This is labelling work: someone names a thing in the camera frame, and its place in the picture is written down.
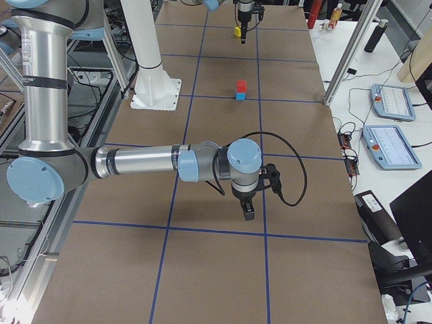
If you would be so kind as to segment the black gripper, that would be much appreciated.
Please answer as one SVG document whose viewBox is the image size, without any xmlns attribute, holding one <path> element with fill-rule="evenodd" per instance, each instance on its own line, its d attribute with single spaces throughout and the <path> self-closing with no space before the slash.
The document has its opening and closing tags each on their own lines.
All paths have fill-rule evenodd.
<svg viewBox="0 0 432 324">
<path fill-rule="evenodd" d="M 250 191 L 250 192 L 241 192 L 234 187 L 232 187 L 232 194 L 242 201 L 242 210 L 244 214 L 244 219 L 246 221 L 252 221 L 254 220 L 254 206 L 252 203 L 253 197 L 256 195 L 256 192 Z"/>
<path fill-rule="evenodd" d="M 240 42 L 242 44 L 246 43 L 246 35 L 248 30 L 248 24 L 252 19 L 252 12 L 251 11 L 240 11 L 237 10 L 237 20 L 240 23 Z"/>
</svg>

